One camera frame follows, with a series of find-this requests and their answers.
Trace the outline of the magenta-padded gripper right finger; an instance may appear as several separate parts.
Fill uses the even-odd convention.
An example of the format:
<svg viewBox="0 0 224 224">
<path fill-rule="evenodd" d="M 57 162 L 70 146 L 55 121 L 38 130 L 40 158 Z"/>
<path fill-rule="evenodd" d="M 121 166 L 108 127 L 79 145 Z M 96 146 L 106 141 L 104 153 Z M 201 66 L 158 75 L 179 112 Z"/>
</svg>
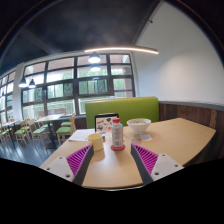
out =
<svg viewBox="0 0 224 224">
<path fill-rule="evenodd" d="M 136 144 L 131 145 L 131 155 L 135 160 L 144 185 L 183 169 L 182 165 L 167 154 L 157 155 Z"/>
</svg>

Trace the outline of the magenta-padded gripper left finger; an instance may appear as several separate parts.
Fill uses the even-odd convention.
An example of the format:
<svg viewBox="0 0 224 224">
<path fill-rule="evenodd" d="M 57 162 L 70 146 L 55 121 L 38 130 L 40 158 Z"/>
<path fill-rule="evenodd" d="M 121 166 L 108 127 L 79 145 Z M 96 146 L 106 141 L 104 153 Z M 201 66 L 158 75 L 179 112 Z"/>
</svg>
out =
<svg viewBox="0 0 224 224">
<path fill-rule="evenodd" d="M 90 144 L 67 157 L 57 157 L 45 167 L 45 170 L 81 186 L 93 155 L 93 145 Z"/>
</svg>

